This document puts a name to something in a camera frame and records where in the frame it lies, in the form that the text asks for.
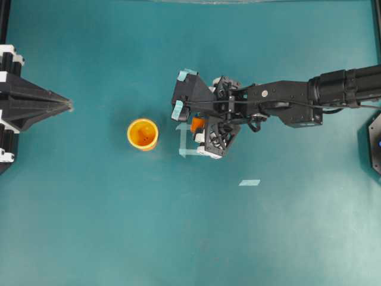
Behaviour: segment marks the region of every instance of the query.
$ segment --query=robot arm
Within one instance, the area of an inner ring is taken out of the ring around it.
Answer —
[[[69,99],[21,78],[23,65],[12,45],[0,45],[0,175],[17,158],[20,132],[73,108]]]
[[[381,66],[325,73],[308,82],[280,81],[242,88],[222,76],[208,87],[199,74],[185,70],[177,78],[172,119],[187,122],[191,113],[204,120],[195,130],[199,153],[221,158],[247,124],[253,132],[270,116],[293,128],[319,126],[324,114],[362,105],[381,97]]]

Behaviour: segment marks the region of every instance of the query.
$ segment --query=yellow cup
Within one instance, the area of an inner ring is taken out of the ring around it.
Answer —
[[[127,138],[135,148],[141,151],[151,151],[157,145],[159,130],[153,121],[139,118],[130,124]]]

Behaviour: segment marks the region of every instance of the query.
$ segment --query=hexagonal mount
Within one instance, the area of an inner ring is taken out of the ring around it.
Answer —
[[[381,114],[370,123],[368,134],[371,165],[381,175]]]

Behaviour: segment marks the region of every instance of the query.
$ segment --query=cable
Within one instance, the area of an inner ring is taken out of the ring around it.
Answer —
[[[229,101],[229,100],[185,101],[186,104],[209,104],[209,103],[229,103],[229,102],[238,103],[238,104],[264,103],[264,102],[258,102],[258,101],[242,101],[242,100],[241,101],[239,100],[237,101]],[[267,102],[288,102],[288,103],[294,103],[294,104],[303,105],[303,106],[312,107],[312,108],[335,108],[335,109],[351,108],[348,105],[326,106],[326,105],[308,104],[308,103],[294,101],[294,100],[269,100]],[[374,105],[359,105],[359,106],[364,108],[373,108],[373,109],[381,110],[381,107],[374,106]]]
[[[249,104],[249,103],[255,103],[255,101],[243,101],[243,100],[236,100],[236,101],[229,101],[229,100],[213,100],[213,101],[185,101],[186,104],[208,104],[208,103],[240,103],[240,104]]]
[[[338,113],[342,110],[343,110],[343,108],[338,108],[338,109],[334,109],[334,110],[323,110],[323,113],[324,114],[335,114],[335,113]]]
[[[373,108],[373,109],[381,110],[381,106],[374,106],[374,105],[360,105],[360,107],[364,107],[364,108]]]

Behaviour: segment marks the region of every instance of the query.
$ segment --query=tape marker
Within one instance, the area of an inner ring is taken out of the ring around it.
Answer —
[[[181,100],[176,100],[176,105],[173,108],[172,119],[178,120],[183,110],[184,103]]]
[[[195,75],[197,75],[197,71],[190,70],[190,69],[184,69],[184,70],[180,71],[180,73],[177,77],[177,80],[179,82],[183,82],[185,80],[187,74],[192,74],[195,76]]]
[[[191,129],[191,125],[186,123],[181,123],[177,125],[176,130],[180,130],[180,148],[179,154],[184,158],[188,156],[202,156],[198,154],[196,149],[187,149],[186,148],[186,133]]]
[[[242,180],[239,186],[258,186],[261,180]]]

